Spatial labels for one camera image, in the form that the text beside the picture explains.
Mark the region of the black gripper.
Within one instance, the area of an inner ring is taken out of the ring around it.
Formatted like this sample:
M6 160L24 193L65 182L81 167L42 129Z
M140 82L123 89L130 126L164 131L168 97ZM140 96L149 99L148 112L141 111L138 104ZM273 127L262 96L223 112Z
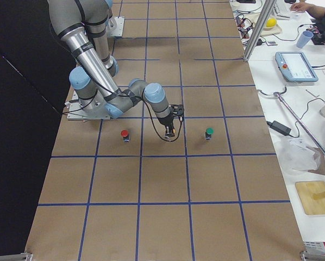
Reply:
M169 104L167 107L167 115L164 117L158 117L159 122L165 126L166 138L174 137L174 118L178 118L181 122L184 121L184 106L182 104Z

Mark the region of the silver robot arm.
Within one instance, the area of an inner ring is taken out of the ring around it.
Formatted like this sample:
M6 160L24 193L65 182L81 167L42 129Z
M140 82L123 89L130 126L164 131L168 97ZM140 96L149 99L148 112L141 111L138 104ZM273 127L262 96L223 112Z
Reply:
M169 104L159 83L133 79L121 90L113 77L118 73L116 59L110 54L107 29L115 28L112 1L49 1L51 30L70 51L78 66L69 75L81 110L94 114L96 109L116 119L143 102L165 127L162 140L174 142L180 130L173 121L184 120L184 107Z

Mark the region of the person's hand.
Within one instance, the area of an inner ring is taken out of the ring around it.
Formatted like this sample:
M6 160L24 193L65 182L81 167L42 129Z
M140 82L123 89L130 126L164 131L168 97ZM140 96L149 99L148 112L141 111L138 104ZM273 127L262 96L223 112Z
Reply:
M309 4L306 2L296 2L291 5L290 10L291 11L298 11L298 12L304 12L308 11L309 9L313 8L313 4Z

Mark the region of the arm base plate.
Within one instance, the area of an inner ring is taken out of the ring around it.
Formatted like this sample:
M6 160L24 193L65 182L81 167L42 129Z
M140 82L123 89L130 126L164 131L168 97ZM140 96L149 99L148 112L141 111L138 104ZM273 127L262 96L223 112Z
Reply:
M106 27L107 36L110 38L121 38L124 29L124 17L111 17Z
M74 91L72 99L75 102L66 102L68 120L110 120L110 115L104 106L105 100L99 91L89 100L80 99Z

